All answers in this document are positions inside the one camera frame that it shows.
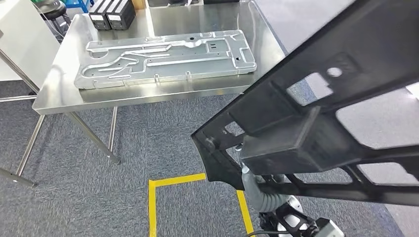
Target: black bracket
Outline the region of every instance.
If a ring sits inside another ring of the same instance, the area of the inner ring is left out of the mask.
[[[241,162],[254,174],[291,181],[267,182],[266,192],[419,205],[418,186],[377,185],[359,168],[395,162],[419,179],[419,146],[372,149],[336,117],[339,109],[418,81],[418,42],[419,1],[355,1],[192,134],[208,180],[244,189],[240,165],[226,152],[242,144]],[[333,93],[299,104],[287,89],[312,73]],[[244,133],[228,132],[232,122]],[[337,167],[351,183],[308,184],[294,175]]]

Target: black box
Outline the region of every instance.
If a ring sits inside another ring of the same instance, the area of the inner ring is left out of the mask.
[[[115,0],[106,16],[113,30],[127,30],[135,18],[134,5],[131,0]]]
[[[92,20],[94,27],[98,30],[110,30],[108,18],[106,17],[106,9],[109,7],[113,0],[99,0],[89,10],[89,16]]]

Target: blue object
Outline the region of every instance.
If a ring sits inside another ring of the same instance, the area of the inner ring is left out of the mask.
[[[80,7],[84,13],[88,13],[87,4],[90,2],[90,4],[94,5],[94,0],[86,0],[86,3],[83,2],[83,0],[67,0],[66,1],[66,7],[67,8],[77,8]]]

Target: yellow floor tape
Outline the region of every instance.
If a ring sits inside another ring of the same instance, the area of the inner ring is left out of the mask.
[[[150,237],[157,237],[157,216],[156,216],[156,187],[182,184],[206,179],[205,174],[193,174],[161,180],[148,181],[148,216],[150,218]],[[243,221],[245,223],[246,232],[253,232],[249,209],[243,191],[237,191],[239,206],[242,211]]]

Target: aluminum plate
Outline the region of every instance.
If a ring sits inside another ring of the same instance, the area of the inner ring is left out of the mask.
[[[90,41],[74,85],[94,89],[246,74],[256,62],[241,30]]]

